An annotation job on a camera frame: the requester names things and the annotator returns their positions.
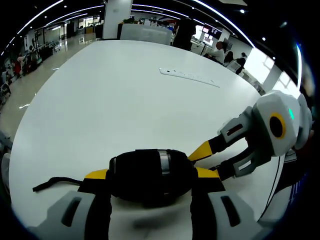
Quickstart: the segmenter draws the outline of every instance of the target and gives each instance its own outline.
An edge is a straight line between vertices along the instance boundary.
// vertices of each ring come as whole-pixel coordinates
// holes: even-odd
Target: window
[[[85,28],[86,26],[86,19],[85,18],[80,18],[79,19],[79,29],[80,28]]]
[[[199,39],[200,40],[200,37],[201,37],[201,34],[202,34],[202,29],[204,27],[203,26],[200,26],[200,25],[197,25],[195,26],[195,35],[193,35],[196,39]]]
[[[93,16],[92,16],[92,17],[87,17],[87,18],[85,19],[85,21],[86,21],[85,26],[86,26],[86,27],[90,27],[90,26],[92,26],[92,24],[94,23],[94,17],[93,17]]]
[[[275,61],[257,48],[253,48],[244,64],[244,69],[263,84]]]
[[[93,17],[93,23],[98,23],[99,22],[99,20],[100,20],[100,17],[99,16],[94,16]]]
[[[290,79],[290,77],[285,71],[281,73],[278,81],[273,87],[273,90],[279,90],[284,94],[292,95],[295,98],[298,98],[300,95],[300,91],[298,90],[294,81]]]

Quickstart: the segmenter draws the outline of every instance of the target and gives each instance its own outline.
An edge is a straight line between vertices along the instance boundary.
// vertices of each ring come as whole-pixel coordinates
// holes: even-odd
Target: chair
[[[237,63],[236,60],[233,60],[226,68],[235,73],[239,68],[241,68],[241,65]]]

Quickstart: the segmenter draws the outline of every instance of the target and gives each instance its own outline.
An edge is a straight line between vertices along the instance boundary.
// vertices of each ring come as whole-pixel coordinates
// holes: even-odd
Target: white partition
[[[120,39],[170,45],[171,35],[167,28],[128,23],[123,24]]]

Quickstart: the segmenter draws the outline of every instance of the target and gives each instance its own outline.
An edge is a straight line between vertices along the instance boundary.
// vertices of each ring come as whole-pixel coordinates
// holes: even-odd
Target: cable
[[[272,199],[274,198],[274,195],[272,195],[272,192],[274,190],[274,187],[275,187],[275,184],[276,184],[276,180],[277,180],[277,176],[278,176],[278,171],[279,171],[279,167],[280,167],[280,156],[279,156],[279,159],[278,159],[278,167],[276,169],[276,173],[275,173],[275,177],[274,177],[274,181],[273,181],[273,184],[272,184],[272,188],[271,188],[271,192],[270,192],[270,195],[268,197],[268,201],[266,201],[266,206],[264,208],[264,211],[262,212],[261,214],[261,217],[260,219],[264,216],[264,214],[266,213]]]
[[[47,188],[51,187],[53,184],[56,184],[59,182],[68,182],[68,183],[72,183],[72,184],[76,184],[76,185],[80,185],[82,183],[82,181],[75,180],[70,177],[55,176],[55,177],[50,178],[49,181],[46,181],[38,186],[35,186],[34,188],[32,188],[32,190],[34,192],[39,192],[39,191],[47,189]]]

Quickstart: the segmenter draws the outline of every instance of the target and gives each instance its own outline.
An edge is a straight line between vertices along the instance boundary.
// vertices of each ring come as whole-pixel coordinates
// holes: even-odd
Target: person
[[[19,54],[19,57],[16,59],[16,61],[18,62],[18,64],[20,64],[20,70],[23,71],[24,69],[24,65],[25,65],[25,56],[22,56],[22,54]]]
[[[228,53],[225,55],[223,63],[224,64],[229,64],[233,60],[234,60],[234,53],[232,51],[228,51]]]
[[[3,67],[2,74],[1,74],[1,88],[3,90],[4,95],[6,95],[7,93],[11,94],[11,90],[9,88],[9,85],[7,84],[7,77],[8,77],[7,69]]]
[[[244,52],[242,52],[241,57],[236,59],[236,62],[240,64],[241,67],[239,67],[237,71],[235,71],[235,74],[239,75],[239,73],[241,73],[241,71],[244,69],[246,60],[247,60],[247,55]]]
[[[212,51],[209,54],[204,55],[205,58],[208,58],[216,63],[222,64],[225,60],[225,54],[227,51],[227,46],[224,42],[218,41],[215,45],[217,51]]]
[[[30,54],[30,62],[27,65],[27,73],[30,73],[37,69],[37,52],[36,48],[32,45],[29,46],[28,53]]]
[[[21,65],[20,63],[17,61],[11,61],[11,66],[13,68],[14,73],[16,74],[17,78],[20,78],[20,71],[21,71]]]
[[[191,38],[196,34],[196,24],[190,18],[181,19],[175,26],[176,32],[175,38],[173,40],[173,47],[184,49],[190,51],[191,49]]]

